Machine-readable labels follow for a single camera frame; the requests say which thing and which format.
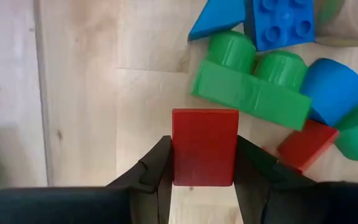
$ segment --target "blue block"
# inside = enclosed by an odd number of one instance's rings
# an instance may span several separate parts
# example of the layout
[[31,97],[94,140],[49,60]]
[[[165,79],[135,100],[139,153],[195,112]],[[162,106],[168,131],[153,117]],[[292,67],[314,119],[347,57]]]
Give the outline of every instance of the blue block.
[[191,29],[188,40],[196,40],[216,32],[231,30],[244,22],[245,18],[244,0],[208,0]]
[[310,65],[300,92],[311,98],[310,118],[334,126],[358,106],[358,74],[321,58]]
[[244,33],[257,50],[314,41],[313,0],[247,0]]

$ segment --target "wooden block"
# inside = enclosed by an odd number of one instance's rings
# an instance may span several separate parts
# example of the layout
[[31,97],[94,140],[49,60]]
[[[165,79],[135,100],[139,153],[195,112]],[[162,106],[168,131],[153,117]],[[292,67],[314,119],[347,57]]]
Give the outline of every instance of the wooden block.
[[302,131],[294,131],[279,145],[280,160],[304,172],[338,135],[337,129],[308,120]]
[[173,110],[173,184],[232,185],[238,122],[237,110]]

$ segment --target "blue triangular block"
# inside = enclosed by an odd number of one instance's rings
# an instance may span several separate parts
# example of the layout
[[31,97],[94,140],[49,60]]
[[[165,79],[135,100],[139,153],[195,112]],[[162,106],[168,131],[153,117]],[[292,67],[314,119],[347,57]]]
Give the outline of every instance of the blue triangular block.
[[245,0],[208,0],[189,33],[188,40],[230,30],[246,18]]

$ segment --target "red rectangular block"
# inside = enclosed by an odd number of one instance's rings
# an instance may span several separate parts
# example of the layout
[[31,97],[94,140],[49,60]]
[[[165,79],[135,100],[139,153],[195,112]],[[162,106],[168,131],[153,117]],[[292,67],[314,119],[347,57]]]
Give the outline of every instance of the red rectangular block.
[[335,141],[338,135],[337,129],[307,120],[302,131],[294,131],[279,145],[280,160],[304,172]]
[[231,186],[238,124],[238,110],[174,109],[173,184]]

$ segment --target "blue lego brick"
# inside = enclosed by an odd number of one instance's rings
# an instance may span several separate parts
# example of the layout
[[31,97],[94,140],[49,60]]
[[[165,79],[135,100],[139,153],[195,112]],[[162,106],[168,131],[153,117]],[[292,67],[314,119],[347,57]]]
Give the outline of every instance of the blue lego brick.
[[245,18],[244,0],[208,0],[191,29],[188,40],[196,40],[216,32],[231,30],[244,22]]
[[258,51],[314,41],[313,0],[247,0],[246,13]]

